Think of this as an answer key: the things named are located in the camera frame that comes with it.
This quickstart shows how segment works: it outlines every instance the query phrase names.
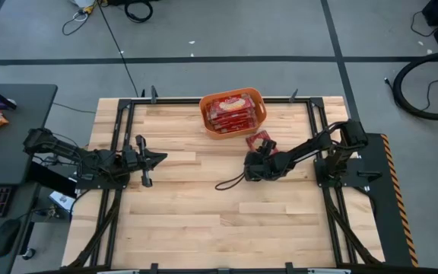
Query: wood plank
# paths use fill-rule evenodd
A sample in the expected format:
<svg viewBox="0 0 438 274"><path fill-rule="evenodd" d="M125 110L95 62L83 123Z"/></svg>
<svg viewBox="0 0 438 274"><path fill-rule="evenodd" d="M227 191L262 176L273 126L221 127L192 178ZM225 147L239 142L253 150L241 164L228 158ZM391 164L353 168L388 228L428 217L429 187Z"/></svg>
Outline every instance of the wood plank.
<svg viewBox="0 0 438 274"><path fill-rule="evenodd" d="M117 99L100 99L89 149L109 148ZM342 97L324 97L330 123L348 118ZM282 151L311 138L306 106L268 104L262 125ZM120 130L122 140L126 115ZM148 149L169 157L150 172L154 186L132 175L122 196L113 268L278 268L334 266L322 192L312 159L299 163L275 182L243 181L228 191L214 186L243 172L245 136L211 140L204 134L196 105L140 105L132 134L142 134ZM99 190L75 206L63 265L70 263L93 234ZM370 201L344 191L354 233L383 260ZM341 248L345 242L340 233Z"/></svg>

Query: black desk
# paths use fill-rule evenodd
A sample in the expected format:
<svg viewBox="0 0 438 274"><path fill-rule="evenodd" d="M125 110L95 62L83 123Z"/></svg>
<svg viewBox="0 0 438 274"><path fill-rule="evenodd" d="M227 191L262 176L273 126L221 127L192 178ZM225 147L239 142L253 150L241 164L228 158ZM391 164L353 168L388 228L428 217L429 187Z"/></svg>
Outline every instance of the black desk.
<svg viewBox="0 0 438 274"><path fill-rule="evenodd" d="M56 92L57 87L53 84L0 84L0 94L17 102L16 110L4 111L9 124L0 128L0 184L20 185L13 195L7 215L0 218L0 225L32 209L39 185L25 182L31 157L23 152L22 143L29 129L45 126ZM21 218L22 228L25 229L20 229L12 251L0 258L0 273L11 271L29 219L30 216Z"/></svg>

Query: floor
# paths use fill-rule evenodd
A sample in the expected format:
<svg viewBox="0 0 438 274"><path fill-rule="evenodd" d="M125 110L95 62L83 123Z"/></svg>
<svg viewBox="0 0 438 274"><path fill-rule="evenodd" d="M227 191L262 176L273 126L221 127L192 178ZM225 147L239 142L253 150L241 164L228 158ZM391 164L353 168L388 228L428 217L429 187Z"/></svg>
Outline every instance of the floor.
<svg viewBox="0 0 438 274"><path fill-rule="evenodd" d="M144 24L116 7L104 12L138 91L149 94L153 84L162 97L202 96L251 86L263 95L298 88L298 95L344 96L366 131L388 135L419 263L438 267L438 122L397 108L383 82L406 64L393 57L438 52L432 37L410 31L412 14L426 3L160 0ZM57 84L56 102L82 110L95 109L100 97L134 96L98 10L77 33L62 35L75 12L68 1L0 0L0 83ZM414 27L430 32L422 17ZM435 79L438 63L416 68L404 81L405 96L424 107ZM438 84L433 91L438 95ZM432 105L438 111L438 96ZM54 106L46 126L86 145L93 121ZM13 273L58 268L67 229L37 225L30 244L38 254L17 260Z"/></svg>

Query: orange basket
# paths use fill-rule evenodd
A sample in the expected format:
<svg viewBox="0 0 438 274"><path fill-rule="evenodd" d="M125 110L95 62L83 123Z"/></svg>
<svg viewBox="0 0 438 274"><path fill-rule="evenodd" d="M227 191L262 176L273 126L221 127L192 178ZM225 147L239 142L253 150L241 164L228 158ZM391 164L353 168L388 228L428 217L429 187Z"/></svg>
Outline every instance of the orange basket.
<svg viewBox="0 0 438 274"><path fill-rule="evenodd" d="M238 94L249 94L251 96L252 100L255 102L255 112L256 112L256 118L258 119L258 125L255 126L252 129L242 129L235 132L227 132L227 133L219 133L214 130L214 127L209 123L209 120L207 119L207 111L206 106L211 103L215 99L219 99L222 97L227 96L233 96ZM226 138L232 138L239 135L245 135L245 134L251 134L256 132L259 127L262 125L262 123L266 119L266 108L265 108L265 102L263 102L262 95L254 88L240 88L234 91L225 91L217 94L211 94L204 96L201 101L198 103L199 107L201 108L202 112L202 120L204 121L205 126L205 133L214 140L220 140L220 139L226 139Z"/></svg>

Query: wooden table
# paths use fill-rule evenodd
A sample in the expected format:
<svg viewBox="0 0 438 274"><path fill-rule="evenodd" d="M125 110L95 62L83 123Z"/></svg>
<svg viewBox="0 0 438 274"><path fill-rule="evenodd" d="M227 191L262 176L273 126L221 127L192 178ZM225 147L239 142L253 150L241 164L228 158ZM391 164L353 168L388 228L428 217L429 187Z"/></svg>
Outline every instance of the wooden table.
<svg viewBox="0 0 438 274"><path fill-rule="evenodd" d="M323 100L329 123L348 118L342 97ZM89 149L109 149L117 103L118 99L100 99ZM304 105L266 107L262 128L280 150L312 137ZM159 263L161 269L282 268L285 262L295 267L335 266L312 158L278 181L243 181L221 192L215 184L243 171L248 150L244 136L209 139L198 106L191 104L136 107L132 135L137 134L146 138L148 149L166 152L168 158L150 172L153 187L144 188L141 172L136 172L123 193L114 269L149 269L151 263ZM90 191L75 206L62 265L74 260L94 233L101 193ZM344 197L354 233L383 261L368 197L349 188ZM339 228L338 233L347 262ZM106 241L104 235L100 263Z"/></svg>

